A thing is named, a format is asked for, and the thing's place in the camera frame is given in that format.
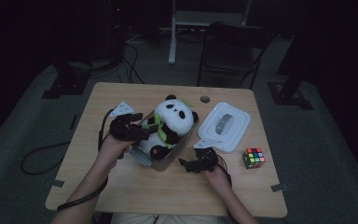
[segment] panda plush toy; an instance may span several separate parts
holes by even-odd
[[[147,140],[141,141],[139,146],[151,159],[164,159],[198,120],[197,113],[187,104],[177,100],[175,95],[169,95],[156,107],[154,116],[141,123],[144,128],[157,124],[158,131],[150,134]]]

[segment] panda eye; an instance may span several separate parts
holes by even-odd
[[[185,114],[185,112],[183,112],[182,110],[179,112],[179,117],[181,118],[181,119],[185,119],[186,118],[186,114]]]

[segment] chair backrest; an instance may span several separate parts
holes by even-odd
[[[210,36],[234,46],[262,50],[266,49],[273,39],[273,33],[269,29],[221,21],[213,22],[206,28],[205,38]]]

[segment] panda head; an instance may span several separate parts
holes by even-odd
[[[165,101],[156,107],[155,113],[159,114],[161,121],[179,136],[187,134],[199,119],[196,112],[184,102],[177,100],[174,95],[167,96]]]

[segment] person's right arm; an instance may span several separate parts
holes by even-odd
[[[212,188],[224,201],[229,213],[234,217],[234,219],[241,224],[253,224],[258,223],[257,220],[250,214],[248,209],[243,205],[241,200],[232,190],[226,173],[219,167],[215,167],[213,172],[204,171],[205,177],[208,179]]]

